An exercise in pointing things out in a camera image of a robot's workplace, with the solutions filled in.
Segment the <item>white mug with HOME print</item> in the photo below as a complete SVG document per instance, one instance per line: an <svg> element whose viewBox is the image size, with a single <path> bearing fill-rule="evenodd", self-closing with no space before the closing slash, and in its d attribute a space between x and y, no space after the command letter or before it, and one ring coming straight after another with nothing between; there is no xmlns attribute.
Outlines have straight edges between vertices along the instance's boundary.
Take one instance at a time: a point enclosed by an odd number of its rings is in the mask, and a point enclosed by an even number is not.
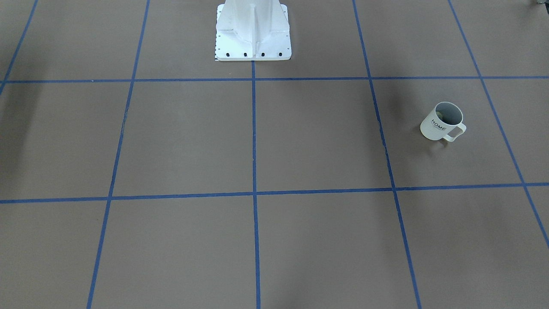
<svg viewBox="0 0 549 309"><path fill-rule="evenodd" d="M442 111L445 114L444 121L441 121L435 111ZM434 141L444 139L453 142L467 130L463 124L464 115L461 109L451 102L439 102L420 123L422 135Z"/></svg>

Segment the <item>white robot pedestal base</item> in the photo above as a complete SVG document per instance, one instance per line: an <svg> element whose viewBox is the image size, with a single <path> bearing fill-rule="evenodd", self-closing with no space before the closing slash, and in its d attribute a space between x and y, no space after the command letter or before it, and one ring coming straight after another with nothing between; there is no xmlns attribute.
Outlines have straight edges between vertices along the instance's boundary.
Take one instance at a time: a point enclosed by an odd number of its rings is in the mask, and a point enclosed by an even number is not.
<svg viewBox="0 0 549 309"><path fill-rule="evenodd" d="M291 59L288 8L280 1L226 0L216 12L216 61Z"/></svg>

